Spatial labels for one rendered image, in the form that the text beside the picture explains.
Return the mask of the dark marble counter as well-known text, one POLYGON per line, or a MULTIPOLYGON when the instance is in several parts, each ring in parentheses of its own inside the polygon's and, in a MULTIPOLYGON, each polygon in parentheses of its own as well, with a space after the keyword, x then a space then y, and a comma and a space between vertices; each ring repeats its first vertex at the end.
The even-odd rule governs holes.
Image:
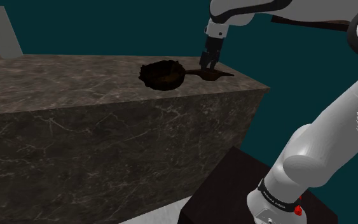
POLYGON ((148 88, 157 56, 0 58, 0 224, 120 224, 192 195, 240 146, 264 84, 223 64, 148 88))

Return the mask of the dark brown frying pan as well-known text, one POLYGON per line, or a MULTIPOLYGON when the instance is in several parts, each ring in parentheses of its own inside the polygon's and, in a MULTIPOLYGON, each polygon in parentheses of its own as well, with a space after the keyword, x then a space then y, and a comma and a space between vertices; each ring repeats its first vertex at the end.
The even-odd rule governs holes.
POLYGON ((170 91, 180 87, 186 75, 196 75, 205 81, 216 81, 222 76, 233 76, 231 73, 215 69, 186 70, 177 60, 161 60, 142 65, 139 79, 146 87, 159 91, 170 91))

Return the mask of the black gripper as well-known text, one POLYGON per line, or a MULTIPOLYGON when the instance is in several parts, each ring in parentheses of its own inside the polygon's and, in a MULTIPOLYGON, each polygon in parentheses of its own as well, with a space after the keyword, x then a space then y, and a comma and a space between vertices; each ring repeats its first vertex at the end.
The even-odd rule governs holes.
POLYGON ((202 52, 199 65, 201 69, 214 69, 219 62, 219 56, 223 46, 223 38, 213 38, 208 36, 205 42, 205 50, 202 52))

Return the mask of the dark robot stand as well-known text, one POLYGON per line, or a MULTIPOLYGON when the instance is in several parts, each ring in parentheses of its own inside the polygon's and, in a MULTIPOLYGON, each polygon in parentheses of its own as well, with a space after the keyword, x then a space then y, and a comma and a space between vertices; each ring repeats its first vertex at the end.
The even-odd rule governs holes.
POLYGON ((177 224, 255 224, 246 198, 269 170, 231 147, 181 209, 177 224))

